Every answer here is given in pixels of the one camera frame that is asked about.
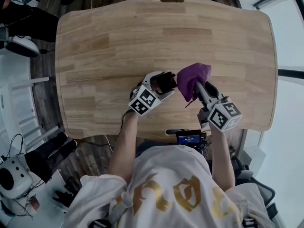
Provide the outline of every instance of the wooden table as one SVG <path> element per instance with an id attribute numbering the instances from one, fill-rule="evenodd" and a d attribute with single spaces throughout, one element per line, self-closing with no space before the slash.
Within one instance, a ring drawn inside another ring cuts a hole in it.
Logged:
<path id="1" fill-rule="evenodd" d="M 73 138 L 118 134 L 130 90 L 153 71 L 201 62 L 210 81 L 243 113 L 243 129 L 268 130 L 277 88 L 269 17 L 210 0 L 128 0 L 73 11 L 58 24 L 56 80 L 64 127 Z M 168 129 L 199 129 L 199 101 L 178 89 L 140 119 L 138 136 L 163 140 Z"/>

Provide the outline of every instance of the white chair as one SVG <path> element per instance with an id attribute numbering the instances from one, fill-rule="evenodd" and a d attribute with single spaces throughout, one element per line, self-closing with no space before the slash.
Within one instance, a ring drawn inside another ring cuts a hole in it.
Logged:
<path id="1" fill-rule="evenodd" d="M 31 121 L 37 116 L 33 116 L 31 118 L 25 119 L 21 122 L 18 121 L 16 116 L 16 110 L 15 105 L 13 103 L 13 91 L 18 90 L 20 88 L 25 87 L 32 87 L 35 83 L 45 82 L 48 81 L 49 77 L 44 78 L 37 78 L 37 79 L 31 79 L 31 80 L 24 80 L 17 83 L 10 83 L 6 84 L 0 89 L 0 110 L 1 115 L 3 119 L 3 123 L 5 126 L 5 130 L 8 134 L 9 140 L 11 141 L 12 138 L 16 134 L 21 134 L 23 136 L 24 142 L 23 142 L 23 149 L 22 152 L 26 153 L 28 150 L 30 150 L 32 147 L 34 147 L 36 144 L 38 144 L 40 141 L 44 140 L 46 137 L 54 133 L 56 130 L 58 130 L 58 126 L 52 128 L 47 133 L 37 137 L 36 139 L 32 140 L 30 143 L 26 144 L 26 138 L 32 135 L 34 132 L 39 131 L 41 129 L 41 126 L 38 126 L 34 129 L 29 130 L 27 133 L 23 134 L 21 132 L 20 124 L 24 124 L 27 121 Z M 20 150 L 20 143 L 13 142 L 12 146 L 16 149 Z"/>

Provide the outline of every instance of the wooden floor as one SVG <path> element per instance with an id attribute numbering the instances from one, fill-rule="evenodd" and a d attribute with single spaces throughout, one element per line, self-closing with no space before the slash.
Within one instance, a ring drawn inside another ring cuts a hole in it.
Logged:
<path id="1" fill-rule="evenodd" d="M 74 10 L 86 10 L 90 8 L 101 7 L 111 3 L 117 3 L 124 0 L 75 0 L 72 4 L 62 6 L 60 0 L 40 0 L 38 7 L 58 17 Z M 216 0 L 230 6 L 236 6 L 234 0 Z M 54 43 L 34 40 L 39 49 L 53 50 Z M 55 125 L 59 125 L 63 129 L 61 114 L 59 110 L 56 80 L 55 80 L 55 52 L 40 55 L 31 60 L 31 77 L 50 77 L 49 82 L 37 84 L 33 87 L 35 105 L 37 109 L 38 119 L 43 126 L 43 130 L 47 131 Z M 243 131 L 231 131 L 227 135 L 230 145 L 235 148 L 240 146 Z M 107 136 L 110 144 L 114 147 L 117 136 Z M 104 136 L 95 136 L 85 139 L 86 141 L 106 144 L 107 140 Z M 98 147 L 89 143 L 82 142 L 77 150 L 72 153 L 60 165 L 59 169 L 64 180 L 72 177 L 80 188 L 79 178 L 83 175 L 101 175 L 107 173 L 111 150 L 108 146 Z"/>

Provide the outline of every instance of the purple cloth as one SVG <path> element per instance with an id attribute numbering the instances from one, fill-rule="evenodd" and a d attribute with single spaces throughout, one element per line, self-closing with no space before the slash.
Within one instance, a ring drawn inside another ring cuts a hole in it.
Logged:
<path id="1" fill-rule="evenodd" d="M 195 93 L 196 82 L 206 83 L 211 73 L 211 66 L 202 63 L 195 63 L 185 67 L 177 74 L 177 87 L 184 96 L 185 100 L 189 102 L 197 99 Z"/>

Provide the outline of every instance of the small display screen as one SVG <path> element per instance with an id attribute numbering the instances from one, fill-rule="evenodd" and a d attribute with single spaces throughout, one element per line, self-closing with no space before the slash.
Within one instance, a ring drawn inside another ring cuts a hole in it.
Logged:
<path id="1" fill-rule="evenodd" d="M 199 144 L 200 143 L 200 135 L 189 135 L 189 136 L 179 136 L 178 144 Z"/>

